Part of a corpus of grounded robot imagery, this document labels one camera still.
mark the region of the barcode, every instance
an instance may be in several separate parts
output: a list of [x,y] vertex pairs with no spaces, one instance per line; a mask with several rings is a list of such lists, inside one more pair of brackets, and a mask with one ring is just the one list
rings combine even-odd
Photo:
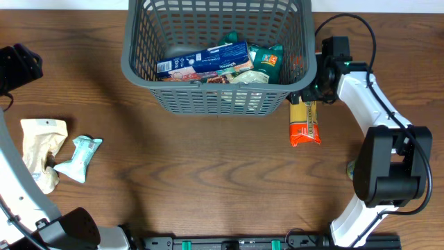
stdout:
[[172,66],[171,61],[159,62],[157,64],[157,72],[160,73],[160,72],[170,71],[171,70],[171,66]]

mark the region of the white wall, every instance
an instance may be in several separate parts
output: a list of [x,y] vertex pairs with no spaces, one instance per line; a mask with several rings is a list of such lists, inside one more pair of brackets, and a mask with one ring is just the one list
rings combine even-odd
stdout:
[[[444,13],[444,0],[311,0],[311,2],[315,12]],[[127,10],[128,0],[0,0],[0,9]]]

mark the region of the plastic basket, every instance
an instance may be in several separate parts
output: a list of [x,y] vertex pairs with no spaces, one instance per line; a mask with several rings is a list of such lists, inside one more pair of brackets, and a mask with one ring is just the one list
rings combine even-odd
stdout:
[[[156,62],[168,48],[214,47],[230,31],[250,44],[283,45],[281,84],[158,81]],[[267,115],[316,75],[311,1],[130,0],[121,67],[173,113]]]

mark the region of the wooden table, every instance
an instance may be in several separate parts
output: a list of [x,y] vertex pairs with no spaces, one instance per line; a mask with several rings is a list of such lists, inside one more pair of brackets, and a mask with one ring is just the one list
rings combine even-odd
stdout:
[[[316,25],[329,16],[316,13]],[[363,16],[377,36],[378,83],[405,117],[434,136],[429,206],[416,216],[390,216],[377,231],[398,233],[404,249],[442,249],[444,16]],[[121,73],[125,22],[125,11],[0,12],[0,47],[21,42],[44,60],[44,78],[15,90],[6,113],[17,148],[23,118],[67,122],[58,162],[71,158],[78,135],[104,139],[85,184],[60,175],[49,196],[62,213],[81,206],[102,226],[130,223],[138,233],[177,236],[326,230],[353,195],[345,164],[364,139],[348,108],[320,105],[322,144],[297,148],[289,144],[287,102],[267,117],[173,115]],[[333,34],[349,35],[355,59],[370,60],[362,24],[335,21],[318,39]]]

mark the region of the orange package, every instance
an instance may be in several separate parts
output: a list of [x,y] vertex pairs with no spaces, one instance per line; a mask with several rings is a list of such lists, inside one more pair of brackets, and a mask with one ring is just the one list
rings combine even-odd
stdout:
[[299,104],[290,103],[290,142],[293,147],[300,142],[321,143],[315,101],[302,102],[299,98]]

